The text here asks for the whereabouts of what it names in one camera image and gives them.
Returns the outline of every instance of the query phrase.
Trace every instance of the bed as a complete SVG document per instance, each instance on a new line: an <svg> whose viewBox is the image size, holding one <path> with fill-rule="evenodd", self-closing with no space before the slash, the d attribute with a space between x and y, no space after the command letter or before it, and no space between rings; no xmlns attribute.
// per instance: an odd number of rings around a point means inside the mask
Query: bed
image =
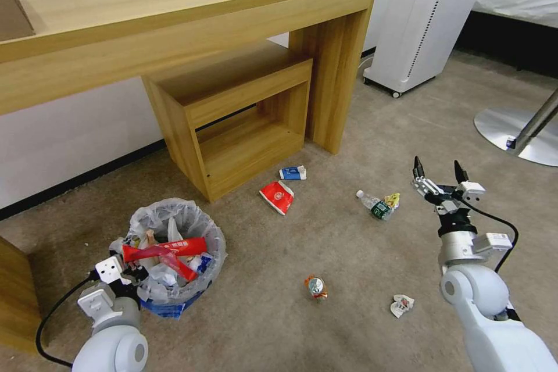
<svg viewBox="0 0 558 372"><path fill-rule="evenodd" d="M558 51L558 0L477 0L456 46L558 76L541 53Z"/></svg>

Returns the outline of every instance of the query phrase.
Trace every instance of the plastic water bottle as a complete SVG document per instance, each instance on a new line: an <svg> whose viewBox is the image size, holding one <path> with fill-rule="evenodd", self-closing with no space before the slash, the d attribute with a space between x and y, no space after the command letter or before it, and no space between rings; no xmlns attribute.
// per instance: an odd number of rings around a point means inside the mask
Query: plastic water bottle
<svg viewBox="0 0 558 372"><path fill-rule="evenodd" d="M377 219L387 221L393 212L382 199L376 198L375 196L367 195L363 191L358 191L356 197L360 199L360 202L364 205L366 209L372 212Z"/></svg>

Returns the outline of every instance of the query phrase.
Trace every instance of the cardboard box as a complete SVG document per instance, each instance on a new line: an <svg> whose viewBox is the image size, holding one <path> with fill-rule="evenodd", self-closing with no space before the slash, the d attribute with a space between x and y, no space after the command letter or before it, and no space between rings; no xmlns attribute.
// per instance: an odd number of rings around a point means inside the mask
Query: cardboard box
<svg viewBox="0 0 558 372"><path fill-rule="evenodd" d="M0 41L34 35L19 0L0 0Z"/></svg>

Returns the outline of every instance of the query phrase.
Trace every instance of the white wall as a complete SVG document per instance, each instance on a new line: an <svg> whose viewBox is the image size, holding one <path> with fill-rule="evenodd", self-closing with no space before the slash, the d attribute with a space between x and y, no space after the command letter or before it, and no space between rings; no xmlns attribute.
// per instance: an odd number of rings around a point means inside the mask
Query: white wall
<svg viewBox="0 0 558 372"><path fill-rule="evenodd" d="M387 5L375 0L364 49L375 46ZM161 137L138 78L0 116L0 208Z"/></svg>

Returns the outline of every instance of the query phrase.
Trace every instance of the round metal base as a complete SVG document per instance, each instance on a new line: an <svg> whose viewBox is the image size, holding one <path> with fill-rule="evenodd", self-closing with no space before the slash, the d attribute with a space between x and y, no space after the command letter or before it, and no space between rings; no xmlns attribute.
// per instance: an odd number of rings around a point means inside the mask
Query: round metal base
<svg viewBox="0 0 558 372"><path fill-rule="evenodd" d="M533 115L534 112L525 110L485 109L475 116L475 126L479 134L499 149L515 155L514 150L508 149L508 141L519 135ZM558 124L550 121L518 157L545 166L558 167Z"/></svg>

